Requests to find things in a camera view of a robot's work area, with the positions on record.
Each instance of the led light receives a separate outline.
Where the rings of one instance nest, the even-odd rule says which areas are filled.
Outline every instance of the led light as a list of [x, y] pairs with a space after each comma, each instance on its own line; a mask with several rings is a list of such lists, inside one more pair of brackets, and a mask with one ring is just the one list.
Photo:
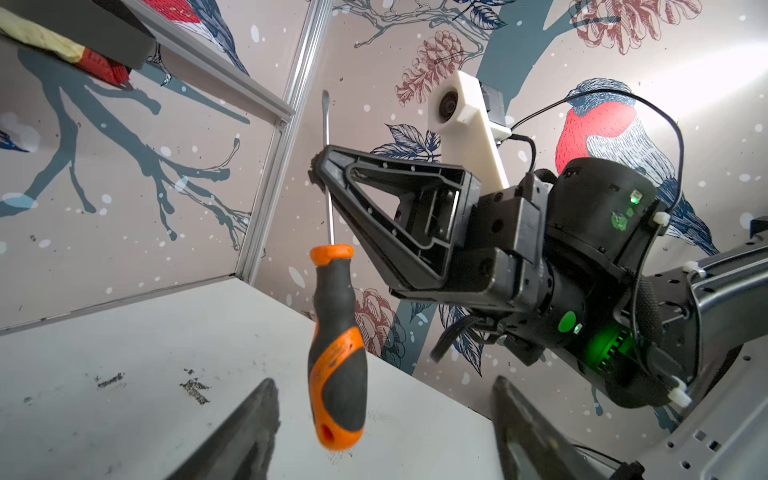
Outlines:
[[632, 195], [629, 196], [629, 201], [633, 204], [637, 205], [640, 203], [640, 200], [643, 198], [643, 194], [641, 194], [637, 190], [632, 190]]

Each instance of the wallpaper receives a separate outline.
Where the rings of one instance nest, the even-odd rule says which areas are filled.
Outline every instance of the wallpaper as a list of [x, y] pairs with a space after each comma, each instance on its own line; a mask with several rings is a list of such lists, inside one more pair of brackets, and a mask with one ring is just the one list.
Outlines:
[[[768, 5], [757, 0], [346, 0], [337, 2], [322, 71], [300, 128], [257, 287], [313, 318], [309, 250], [326, 242], [323, 195], [306, 171], [322, 148], [320, 92], [330, 92], [330, 138], [363, 151], [441, 161], [426, 102], [456, 69], [502, 90], [507, 123], [571, 91], [610, 86], [669, 113], [684, 134], [685, 200], [645, 273], [726, 251], [768, 214]], [[626, 164], [675, 193], [677, 142], [666, 122], [625, 98], [588, 95], [520, 128], [537, 167], [560, 171], [577, 154]], [[500, 148], [510, 181], [528, 169], [527, 144]], [[385, 211], [396, 201], [373, 197]], [[556, 354], [523, 366], [502, 346], [468, 336], [440, 363], [429, 351], [459, 308], [388, 294], [359, 241], [336, 216], [352, 261], [356, 320], [368, 350], [483, 415], [497, 375], [507, 376], [570, 438], [624, 460], [679, 424], [677, 407], [621, 409]]]
[[[147, 2], [283, 95], [304, 0]], [[0, 38], [0, 328], [234, 271], [273, 125], [161, 55], [118, 89]]]

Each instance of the orange and black handle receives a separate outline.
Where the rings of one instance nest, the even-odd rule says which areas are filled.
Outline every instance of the orange and black handle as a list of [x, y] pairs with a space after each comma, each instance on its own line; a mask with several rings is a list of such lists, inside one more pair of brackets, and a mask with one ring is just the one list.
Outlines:
[[366, 346], [355, 323], [355, 292], [349, 245], [315, 247], [317, 324], [310, 347], [310, 402], [317, 438], [329, 450], [352, 448], [366, 422], [368, 363]]

